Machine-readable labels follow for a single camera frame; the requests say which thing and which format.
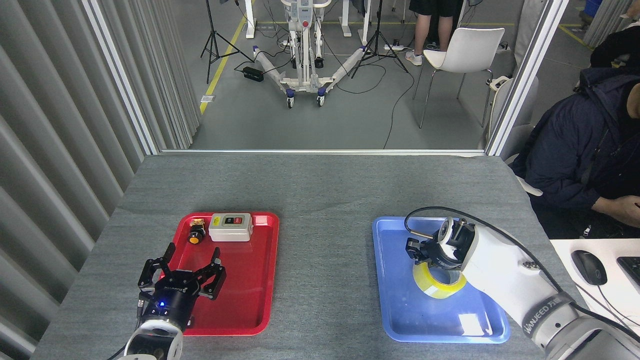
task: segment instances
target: black shorts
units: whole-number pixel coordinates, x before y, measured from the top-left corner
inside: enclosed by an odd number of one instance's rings
[[[456,13],[456,0],[411,0],[409,10],[420,15],[452,17]]]

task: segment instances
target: switch box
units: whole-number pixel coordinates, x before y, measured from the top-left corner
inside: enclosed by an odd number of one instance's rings
[[[249,241],[253,222],[249,213],[213,213],[209,236],[213,241]]]

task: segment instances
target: patient lift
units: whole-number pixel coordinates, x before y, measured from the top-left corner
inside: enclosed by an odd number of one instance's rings
[[[316,68],[324,66],[323,36],[321,22],[324,18],[324,8],[332,0],[280,0],[284,4],[287,22],[289,23],[289,41],[291,58],[296,69],[296,78],[286,78],[285,72],[278,73],[264,52],[257,46],[253,47],[253,57],[263,68],[263,75],[267,75],[287,96],[287,107],[293,107],[296,91],[316,92],[317,104],[324,104],[324,96],[340,81],[362,58],[365,47],[359,47],[330,78],[320,78]],[[311,25],[314,25],[314,44],[311,39]]]

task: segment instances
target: tape roll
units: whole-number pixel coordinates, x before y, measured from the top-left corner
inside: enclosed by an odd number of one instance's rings
[[[447,271],[447,273],[449,273],[451,280],[449,284],[440,282],[433,277],[427,263],[419,263],[413,266],[413,280],[415,280],[415,283],[423,293],[436,299],[450,297],[460,291],[467,283],[467,279],[460,271]]]

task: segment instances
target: red tray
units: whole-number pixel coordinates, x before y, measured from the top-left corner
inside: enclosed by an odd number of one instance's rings
[[[209,228],[212,213],[192,213],[181,221],[173,237],[175,253],[171,269],[198,270],[220,248],[220,260],[227,278],[216,300],[200,297],[193,308],[191,327],[185,336],[237,336],[262,332],[271,316],[278,228],[275,214],[251,213],[253,234],[248,242],[213,242],[209,235],[199,244],[188,242],[192,219],[203,218]]]

